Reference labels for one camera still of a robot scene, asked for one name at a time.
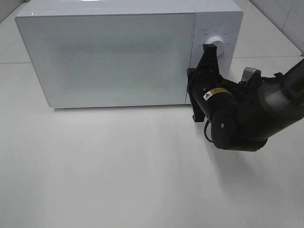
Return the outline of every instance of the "white countertop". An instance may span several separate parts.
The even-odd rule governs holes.
[[[54,110],[4,27],[0,227],[304,227],[304,121],[235,152],[205,140],[189,105]],[[302,57],[281,46],[291,57],[235,58],[229,79],[250,66],[285,73]]]

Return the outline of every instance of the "microwave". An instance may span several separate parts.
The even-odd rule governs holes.
[[[31,0],[15,21],[53,108],[190,104],[203,44],[228,74],[233,0]]]

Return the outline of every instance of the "cable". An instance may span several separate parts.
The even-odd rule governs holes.
[[[212,143],[213,141],[207,136],[207,132],[206,132],[208,125],[209,125],[209,120],[206,121],[205,128],[204,128],[204,134],[205,134],[206,139]]]

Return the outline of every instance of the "timer knob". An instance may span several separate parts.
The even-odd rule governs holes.
[[[219,56],[224,52],[226,42],[221,35],[213,35],[207,39],[206,44],[217,46],[217,56]]]

